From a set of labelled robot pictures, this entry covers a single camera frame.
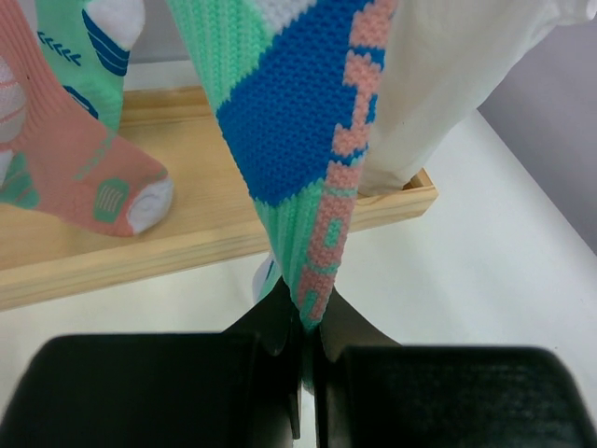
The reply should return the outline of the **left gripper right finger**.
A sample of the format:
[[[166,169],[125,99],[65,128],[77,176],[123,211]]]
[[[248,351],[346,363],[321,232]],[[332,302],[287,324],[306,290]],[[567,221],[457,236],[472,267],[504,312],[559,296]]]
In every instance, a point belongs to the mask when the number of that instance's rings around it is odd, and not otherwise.
[[[314,342],[321,447],[592,447],[576,383],[538,347],[406,346],[333,293]]]

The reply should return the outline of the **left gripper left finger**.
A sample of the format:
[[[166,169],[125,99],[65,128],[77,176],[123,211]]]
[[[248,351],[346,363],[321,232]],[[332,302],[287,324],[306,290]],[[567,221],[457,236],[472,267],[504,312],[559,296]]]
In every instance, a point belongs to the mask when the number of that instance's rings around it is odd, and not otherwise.
[[[5,447],[289,447],[300,436],[301,325],[288,286],[227,329],[75,334],[34,355]]]

